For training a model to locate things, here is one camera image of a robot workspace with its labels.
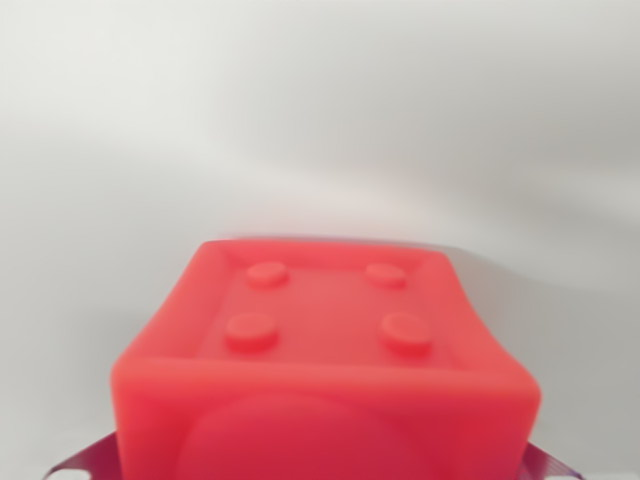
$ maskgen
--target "white wall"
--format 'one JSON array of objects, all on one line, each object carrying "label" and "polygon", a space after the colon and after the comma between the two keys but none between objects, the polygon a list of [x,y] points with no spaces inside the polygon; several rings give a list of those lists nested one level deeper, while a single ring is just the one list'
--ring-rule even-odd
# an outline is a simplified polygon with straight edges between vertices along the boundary
[{"label": "white wall", "polygon": [[640,4],[0,3],[0,472],[111,427],[196,246],[429,242],[539,378],[534,435],[640,470]]}]

